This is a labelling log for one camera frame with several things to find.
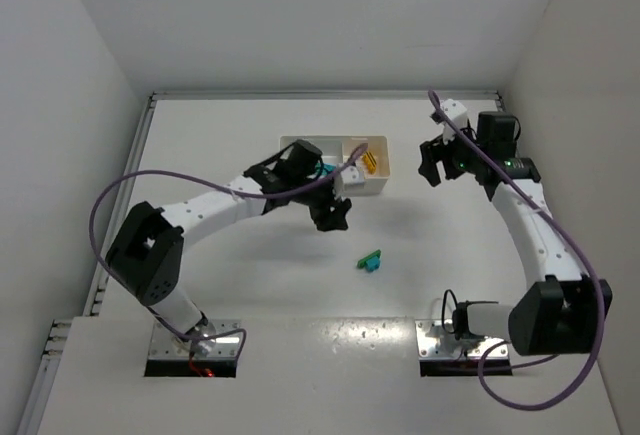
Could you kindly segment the bee lego stack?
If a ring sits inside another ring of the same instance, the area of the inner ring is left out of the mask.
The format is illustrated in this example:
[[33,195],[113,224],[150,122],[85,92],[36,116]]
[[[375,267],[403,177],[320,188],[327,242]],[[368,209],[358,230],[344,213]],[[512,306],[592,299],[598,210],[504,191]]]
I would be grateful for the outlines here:
[[370,151],[365,151],[362,154],[361,161],[362,161],[364,167],[366,168],[366,171],[369,174],[371,174],[371,175],[375,175],[376,174],[377,168],[378,168],[378,162],[377,162],[377,159],[375,158],[375,156]]

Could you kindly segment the green lego plate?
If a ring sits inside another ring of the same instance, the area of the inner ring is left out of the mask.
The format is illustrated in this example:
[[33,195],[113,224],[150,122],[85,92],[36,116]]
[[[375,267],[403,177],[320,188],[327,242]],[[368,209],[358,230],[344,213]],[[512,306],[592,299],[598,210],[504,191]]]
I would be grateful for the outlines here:
[[366,256],[360,258],[356,263],[356,267],[359,270],[364,270],[364,268],[363,268],[364,262],[367,259],[371,258],[371,257],[379,257],[380,260],[381,260],[381,250],[380,249],[374,250],[373,252],[371,252],[371,253],[367,254]]

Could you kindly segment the small teal lego brick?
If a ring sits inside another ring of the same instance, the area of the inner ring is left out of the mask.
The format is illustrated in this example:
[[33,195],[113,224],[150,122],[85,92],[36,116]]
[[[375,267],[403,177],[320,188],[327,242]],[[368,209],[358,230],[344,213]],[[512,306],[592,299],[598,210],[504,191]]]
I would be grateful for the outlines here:
[[379,257],[371,257],[364,262],[363,268],[368,273],[374,272],[378,270],[380,267],[380,258]]

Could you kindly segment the light blue long lego brick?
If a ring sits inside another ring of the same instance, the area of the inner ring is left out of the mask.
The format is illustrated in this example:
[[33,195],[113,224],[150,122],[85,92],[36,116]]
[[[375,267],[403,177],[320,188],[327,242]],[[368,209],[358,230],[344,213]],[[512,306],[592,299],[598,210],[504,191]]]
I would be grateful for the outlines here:
[[335,170],[335,166],[331,164],[317,164],[316,165],[316,174],[320,177],[326,176],[327,174],[333,172]]

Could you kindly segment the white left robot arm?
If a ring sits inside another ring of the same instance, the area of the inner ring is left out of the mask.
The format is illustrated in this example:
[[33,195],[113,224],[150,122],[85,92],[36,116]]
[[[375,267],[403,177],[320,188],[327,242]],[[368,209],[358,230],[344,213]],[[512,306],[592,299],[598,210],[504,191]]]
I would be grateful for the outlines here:
[[185,252],[291,203],[307,207],[320,232],[347,230],[352,202],[339,187],[346,175],[337,168],[321,176],[322,164],[321,150],[297,139],[220,188],[161,207],[134,205],[105,257],[111,276],[180,340],[199,338],[206,317],[180,284]]

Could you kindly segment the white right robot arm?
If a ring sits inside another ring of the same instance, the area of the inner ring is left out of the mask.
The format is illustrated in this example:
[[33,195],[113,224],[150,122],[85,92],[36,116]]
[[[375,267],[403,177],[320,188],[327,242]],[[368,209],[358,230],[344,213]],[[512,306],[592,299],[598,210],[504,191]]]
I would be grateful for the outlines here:
[[499,338],[524,356],[591,352],[600,314],[598,292],[584,263],[548,223],[552,215],[537,167],[517,154],[518,119],[482,112],[472,124],[466,107],[452,99],[432,117],[443,131],[421,144],[419,174],[432,186],[473,175],[504,221],[526,279],[526,292],[514,306],[457,303],[453,335]]

